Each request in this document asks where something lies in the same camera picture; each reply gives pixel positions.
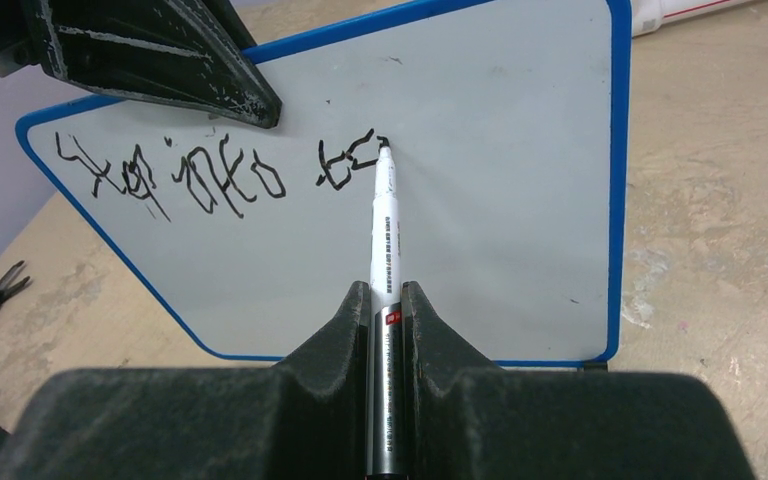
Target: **red stripe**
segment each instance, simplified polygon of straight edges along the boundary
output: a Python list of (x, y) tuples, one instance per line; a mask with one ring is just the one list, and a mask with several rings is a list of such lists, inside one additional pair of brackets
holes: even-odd
[(688, 8), (680, 12), (674, 12), (674, 13), (670, 13), (669, 15), (664, 15), (664, 18), (675, 17), (676, 15), (684, 15), (685, 13), (695, 12), (696, 10), (702, 10), (703, 8), (713, 7), (714, 5), (719, 5), (721, 3), (728, 3), (731, 1), (732, 0), (717, 0), (716, 2), (706, 3), (705, 5), (699, 5), (698, 7)]

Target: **tan surface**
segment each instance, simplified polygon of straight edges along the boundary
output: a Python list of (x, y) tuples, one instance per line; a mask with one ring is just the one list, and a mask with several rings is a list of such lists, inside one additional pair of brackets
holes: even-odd
[[(392, 2), (243, 10), (260, 42)], [(634, 41), (622, 347), (613, 369), (696, 375), (768, 479), (768, 1)], [(77, 366), (235, 365), (193, 344), (59, 195), (0, 259), (0, 424)]]

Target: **whiteboard surface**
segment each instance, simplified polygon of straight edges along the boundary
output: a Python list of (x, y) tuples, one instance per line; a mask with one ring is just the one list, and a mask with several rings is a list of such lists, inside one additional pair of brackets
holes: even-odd
[[(269, 131), (99, 97), (17, 130), (214, 354), (284, 356), (331, 318), (352, 281), (368, 280), (374, 167), (361, 167), (377, 156), (374, 135), (386, 135), (402, 278), (492, 359), (588, 360), (612, 355), (618, 336), (609, 263), (621, 256), (625, 182), (611, 180), (624, 178), (627, 111), (612, 170), (612, 28), (604, 1), (495, 0), (260, 63), (284, 101)], [(613, 84), (624, 89), (620, 109), (624, 81)], [(371, 129), (349, 152), (357, 169), (351, 157), (334, 162), (339, 190), (317, 185), (320, 141), (329, 160)], [(242, 151), (232, 178), (248, 200), (226, 184), (221, 149), (229, 167)]]

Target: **pen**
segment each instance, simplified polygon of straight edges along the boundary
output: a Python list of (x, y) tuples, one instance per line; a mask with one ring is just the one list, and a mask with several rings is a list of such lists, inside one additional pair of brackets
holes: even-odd
[(407, 478), (399, 203), (390, 142), (381, 142), (372, 200), (372, 318), (366, 375), (366, 478)]

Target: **blue border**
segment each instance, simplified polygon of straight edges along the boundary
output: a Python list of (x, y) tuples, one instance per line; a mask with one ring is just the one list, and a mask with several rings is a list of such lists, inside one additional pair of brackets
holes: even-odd
[[(309, 32), (249, 48), (243, 53), (255, 64), (295, 53), (312, 50), (379, 30), (430, 18), (435, 15), (487, 3), (493, 0), (415, 0), (391, 8), (345, 20)], [(608, 343), (605, 351), (588, 361), (607, 361), (619, 349), (620, 306), (622, 301), (623, 235), (625, 228), (625, 187), (628, 145), (629, 83), (631, 66), (631, 4), (630, 0), (605, 0), (611, 11), (611, 172), (610, 172), (610, 220), (608, 250)], [(57, 187), (69, 203), (84, 217), (117, 256), (148, 288), (154, 298), (178, 322), (193, 341), (206, 352), (227, 360), (252, 360), (274, 362), (283, 357), (271, 355), (228, 355), (216, 352), (205, 345), (187, 326), (148, 279), (128, 259), (107, 233), (96, 223), (65, 185), (51, 172), (31, 148), (28, 131), (39, 124), (77, 115), (88, 110), (106, 107), (122, 100), (90, 95), (72, 102), (55, 105), (30, 113), (16, 122), (19, 144), (46, 177)], [(579, 360), (497, 360), (503, 367), (580, 367)]]

